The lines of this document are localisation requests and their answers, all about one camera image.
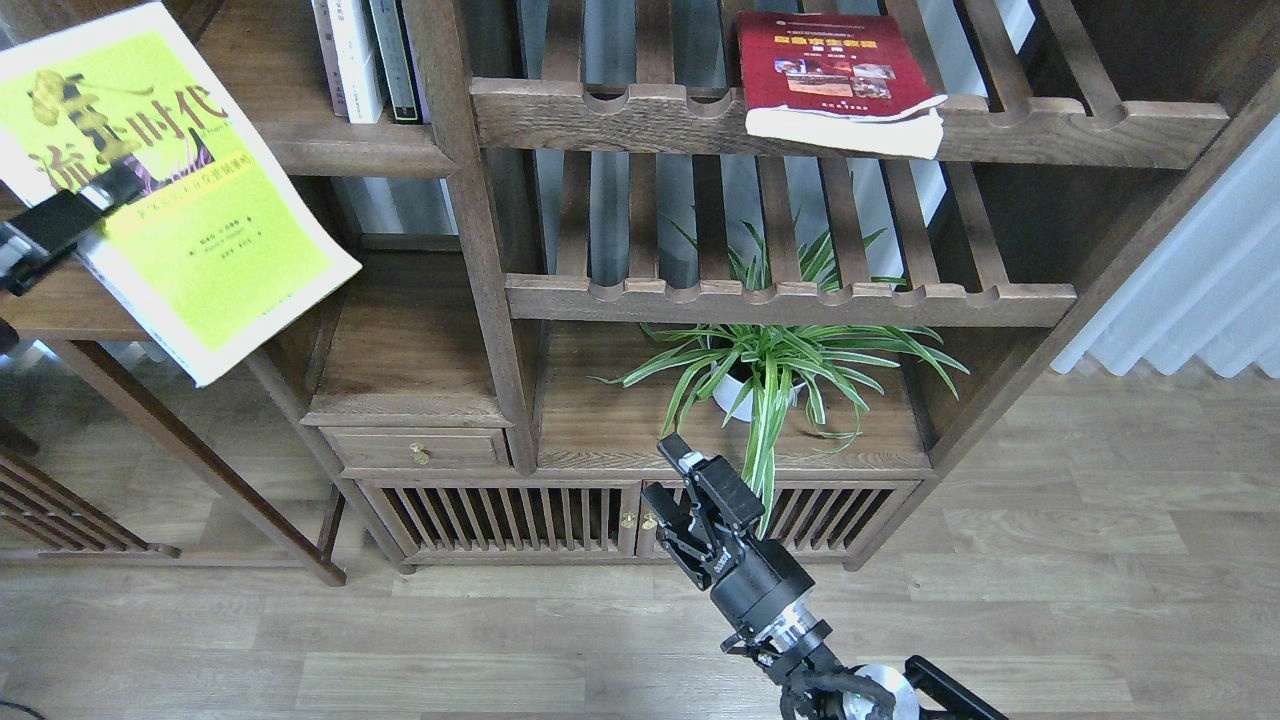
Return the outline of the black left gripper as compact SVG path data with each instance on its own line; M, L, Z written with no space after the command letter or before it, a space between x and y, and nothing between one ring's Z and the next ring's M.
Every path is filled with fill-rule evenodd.
M78 238L105 217L141 197L148 173L119 161L83 184L61 190L1 225L1 286L22 296L76 250Z

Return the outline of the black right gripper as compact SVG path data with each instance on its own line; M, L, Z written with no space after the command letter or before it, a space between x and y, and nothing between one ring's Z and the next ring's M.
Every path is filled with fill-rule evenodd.
M659 455L684 478L682 491L650 483L643 498L646 524L692 584L709 591L742 642L790 651L815 625L805 606L812 577L777 541L760 539L755 524L762 501L721 456L705 459L678 433L657 443Z

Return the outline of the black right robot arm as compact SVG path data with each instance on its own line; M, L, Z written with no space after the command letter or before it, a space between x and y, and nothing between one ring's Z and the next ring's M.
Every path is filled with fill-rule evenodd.
M721 648L750 659L780 687L785 719L997 719L998 711L922 656L902 670L844 666L826 644L829 625L806 607L814 584L778 542L759 539L762 501L721 456L677 436L658 450L684 478L682 500L662 486L643 495L658 539L733 632Z

